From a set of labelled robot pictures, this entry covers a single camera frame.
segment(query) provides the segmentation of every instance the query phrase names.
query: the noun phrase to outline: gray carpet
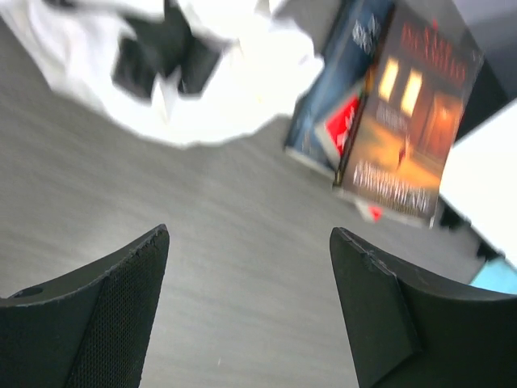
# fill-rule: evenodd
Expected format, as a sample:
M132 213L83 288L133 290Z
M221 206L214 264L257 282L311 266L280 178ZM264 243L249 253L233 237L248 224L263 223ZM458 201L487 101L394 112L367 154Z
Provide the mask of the gray carpet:
M320 44L336 1L293 1ZM283 155L287 120L220 148L143 142L52 95L0 32L0 295L166 223L144 388L357 386L330 265L334 226L459 281L481 266L466 231L363 222Z

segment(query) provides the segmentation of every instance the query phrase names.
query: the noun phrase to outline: light blue object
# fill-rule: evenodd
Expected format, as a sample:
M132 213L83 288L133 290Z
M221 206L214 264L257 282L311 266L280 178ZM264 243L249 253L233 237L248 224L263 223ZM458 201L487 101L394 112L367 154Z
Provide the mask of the light blue object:
M483 266L470 285L517 295L517 269L504 259L490 261Z

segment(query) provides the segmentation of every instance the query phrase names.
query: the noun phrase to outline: stack of books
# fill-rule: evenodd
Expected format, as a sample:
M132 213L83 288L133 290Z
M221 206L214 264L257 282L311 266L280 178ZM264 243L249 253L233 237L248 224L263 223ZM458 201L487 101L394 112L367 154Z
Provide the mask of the stack of books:
M466 27L450 18L441 27L433 18L391 0L343 1L323 53L326 67L284 145L332 177L334 192L362 213L374 206L429 227L484 65Z

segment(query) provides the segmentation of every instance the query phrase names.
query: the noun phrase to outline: white table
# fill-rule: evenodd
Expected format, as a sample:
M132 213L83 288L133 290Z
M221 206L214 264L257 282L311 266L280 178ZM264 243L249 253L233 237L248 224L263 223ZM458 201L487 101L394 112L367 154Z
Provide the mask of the white table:
M517 99L455 144L440 194L517 268Z

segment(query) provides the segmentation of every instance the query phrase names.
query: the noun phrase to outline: illustrated book cover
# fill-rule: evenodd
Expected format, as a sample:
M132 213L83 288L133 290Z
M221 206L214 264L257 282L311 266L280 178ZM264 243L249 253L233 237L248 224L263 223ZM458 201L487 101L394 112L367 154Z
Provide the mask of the illustrated book cover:
M336 112L332 112L315 129L316 137L334 170L339 167L339 161L343 156L345 142L359 107L363 84L356 89L339 103Z
M377 58L334 189L387 216L432 226L445 162L483 56L400 4Z

